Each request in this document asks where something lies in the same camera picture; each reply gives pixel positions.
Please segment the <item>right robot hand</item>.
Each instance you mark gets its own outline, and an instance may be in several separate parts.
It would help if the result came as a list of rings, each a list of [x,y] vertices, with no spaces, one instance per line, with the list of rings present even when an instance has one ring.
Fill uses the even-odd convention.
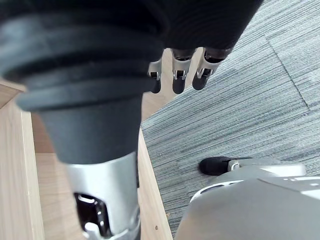
[[[64,163],[89,240],[138,240],[142,99],[161,89],[163,51],[181,94],[202,90],[232,52],[260,0],[3,0],[0,75],[22,84]]]

